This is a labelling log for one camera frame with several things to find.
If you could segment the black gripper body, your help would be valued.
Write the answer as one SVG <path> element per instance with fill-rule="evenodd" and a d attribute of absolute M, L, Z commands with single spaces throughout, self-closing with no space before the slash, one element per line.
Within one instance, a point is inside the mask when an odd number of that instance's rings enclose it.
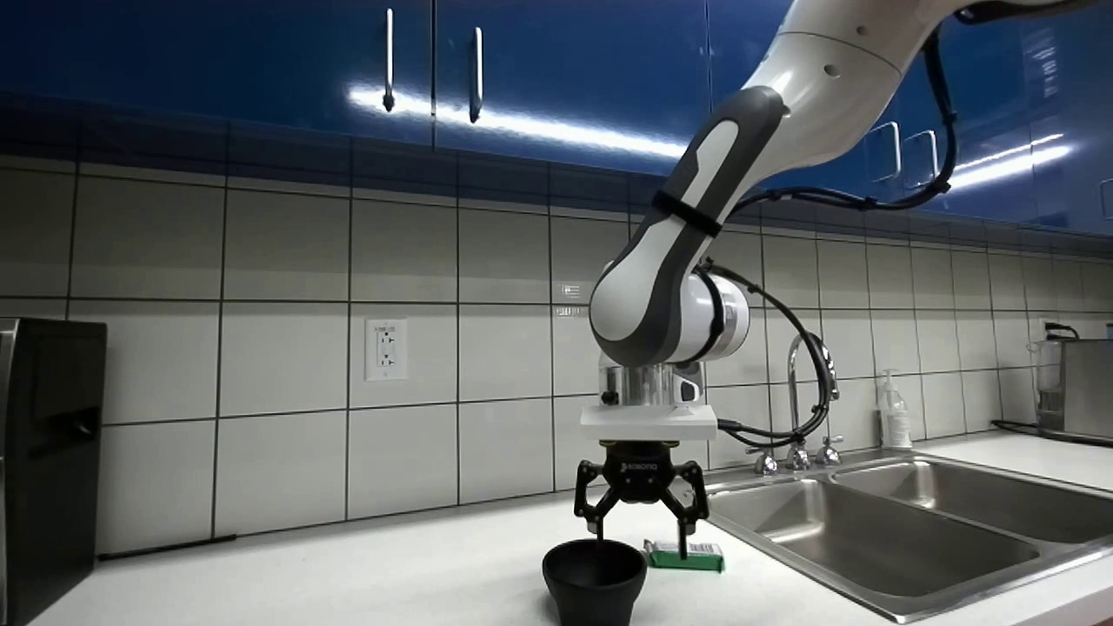
<path fill-rule="evenodd" d="M 606 519 L 617 503 L 663 503 L 675 519 L 705 519 L 702 466 L 675 466 L 663 443 L 609 443 L 606 461 L 579 461 L 573 515 Z"/>

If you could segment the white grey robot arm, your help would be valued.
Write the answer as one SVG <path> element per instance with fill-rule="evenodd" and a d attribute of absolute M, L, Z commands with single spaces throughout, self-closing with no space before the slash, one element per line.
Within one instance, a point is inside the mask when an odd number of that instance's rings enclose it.
<path fill-rule="evenodd" d="M 579 469 L 573 515 L 593 532 L 620 503 L 660 503 L 692 532 L 708 503 L 675 497 L 702 469 L 670 449 L 724 428 L 692 369 L 748 338 L 748 285 L 705 264 L 705 251 L 744 195 L 785 170 L 848 153 L 892 105 L 911 58 L 943 20 L 1052 14 L 1078 0 L 793 0 L 748 83 L 690 142 L 655 216 L 593 290 L 589 324 L 622 379 L 586 413 L 606 458 Z"/>

